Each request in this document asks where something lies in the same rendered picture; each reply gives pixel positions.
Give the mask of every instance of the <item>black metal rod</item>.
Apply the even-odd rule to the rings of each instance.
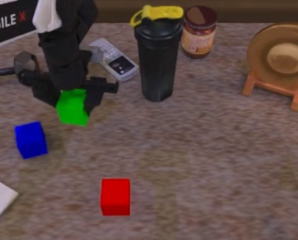
[[[2,68],[0,69],[0,77],[1,76],[7,76],[7,75],[13,75],[15,74],[14,72],[14,67],[7,67],[7,68]]]

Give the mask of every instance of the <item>jar of jam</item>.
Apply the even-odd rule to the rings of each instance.
[[[216,12],[207,6],[192,6],[184,13],[181,47],[192,59],[205,58],[213,47]]]

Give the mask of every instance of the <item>table surface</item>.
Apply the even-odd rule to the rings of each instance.
[[[61,124],[13,76],[0,78],[0,182],[19,192],[0,217],[0,240],[298,240],[298,112],[262,89],[242,96],[246,49],[266,24],[219,24],[202,60],[179,51],[174,93],[152,103],[140,78],[106,94],[87,127]],[[95,24],[138,62],[127,24]],[[35,34],[0,48],[38,56]],[[114,78],[100,65],[93,75]],[[41,121],[50,153],[23,161],[15,125]],[[130,178],[132,215],[103,217],[102,178]]]

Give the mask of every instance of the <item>wooden plate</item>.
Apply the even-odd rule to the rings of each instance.
[[[247,51],[249,69],[263,82],[298,86],[298,23],[278,23],[258,32]]]

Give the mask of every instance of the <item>wooden stand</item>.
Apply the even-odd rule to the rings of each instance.
[[[261,87],[269,91],[293,97],[291,110],[298,112],[298,87],[291,90],[283,88],[281,86],[276,86],[270,83],[262,82],[254,75],[253,72],[250,71],[245,82],[242,94],[244,96],[250,96],[254,87]]]

